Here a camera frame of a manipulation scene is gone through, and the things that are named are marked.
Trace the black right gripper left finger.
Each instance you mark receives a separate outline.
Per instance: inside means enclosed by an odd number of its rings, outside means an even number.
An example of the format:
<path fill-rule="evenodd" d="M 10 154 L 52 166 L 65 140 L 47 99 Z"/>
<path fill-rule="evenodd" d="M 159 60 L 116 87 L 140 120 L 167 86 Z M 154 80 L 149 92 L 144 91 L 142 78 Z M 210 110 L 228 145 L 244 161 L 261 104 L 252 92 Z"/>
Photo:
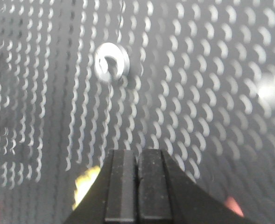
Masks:
<path fill-rule="evenodd" d="M 136 160 L 132 151 L 109 151 L 95 182 L 65 223 L 137 223 Z"/>

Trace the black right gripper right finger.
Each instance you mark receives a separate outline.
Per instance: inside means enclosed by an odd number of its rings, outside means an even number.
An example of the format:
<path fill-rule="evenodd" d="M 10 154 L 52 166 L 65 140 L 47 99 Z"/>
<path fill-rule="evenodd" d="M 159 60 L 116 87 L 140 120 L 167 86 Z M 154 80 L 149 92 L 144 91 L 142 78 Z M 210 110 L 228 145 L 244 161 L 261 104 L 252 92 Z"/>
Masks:
<path fill-rule="evenodd" d="M 138 165 L 141 224 L 251 224 L 196 185 L 166 150 L 145 149 Z"/>

